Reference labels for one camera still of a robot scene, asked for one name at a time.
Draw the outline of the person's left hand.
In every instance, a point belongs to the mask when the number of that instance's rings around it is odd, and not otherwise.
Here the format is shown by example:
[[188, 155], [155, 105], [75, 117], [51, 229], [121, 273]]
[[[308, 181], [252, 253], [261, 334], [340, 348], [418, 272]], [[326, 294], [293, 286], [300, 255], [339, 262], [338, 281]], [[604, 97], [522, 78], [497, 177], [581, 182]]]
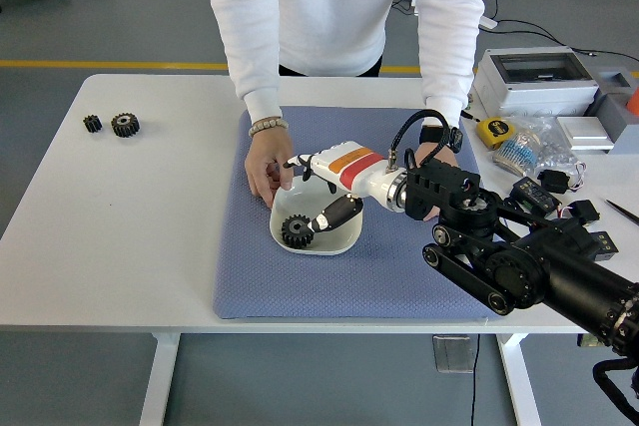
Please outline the person's left hand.
[[[415, 161], [420, 164], [426, 157], [428, 157], [432, 152], [434, 152], [437, 148], [437, 143], [422, 143], [419, 145], [415, 156]], [[434, 157], [441, 162], [450, 164], [452, 166], [457, 166], [458, 162], [455, 156], [455, 153], [449, 147], [443, 147], [439, 151], [436, 152]], [[439, 215], [439, 208], [433, 207], [429, 213], [424, 217], [424, 221], [431, 220]]]

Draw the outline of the person's right hand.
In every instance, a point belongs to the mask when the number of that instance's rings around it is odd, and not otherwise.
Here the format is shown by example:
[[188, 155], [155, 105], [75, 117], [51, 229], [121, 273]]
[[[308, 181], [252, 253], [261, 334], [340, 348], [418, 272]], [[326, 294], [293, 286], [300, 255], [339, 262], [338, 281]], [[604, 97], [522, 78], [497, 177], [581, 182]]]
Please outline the person's right hand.
[[293, 156], [293, 143], [288, 130], [281, 126], [261, 130], [252, 137], [245, 159], [245, 170], [252, 194], [268, 208], [273, 206], [279, 189], [289, 190], [294, 173], [284, 167]]

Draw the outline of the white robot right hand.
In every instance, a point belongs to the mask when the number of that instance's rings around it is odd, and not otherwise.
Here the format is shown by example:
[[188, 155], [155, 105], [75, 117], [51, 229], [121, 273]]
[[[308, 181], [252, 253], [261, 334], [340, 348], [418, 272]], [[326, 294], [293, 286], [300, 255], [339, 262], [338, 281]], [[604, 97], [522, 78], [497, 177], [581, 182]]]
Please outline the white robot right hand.
[[334, 230], [358, 215], [368, 197], [392, 212], [404, 211], [406, 170], [395, 159], [387, 159], [356, 142], [343, 142], [312, 155], [298, 155], [286, 161], [285, 166], [302, 166], [304, 181], [315, 175], [327, 183], [331, 192], [345, 191], [294, 232]]

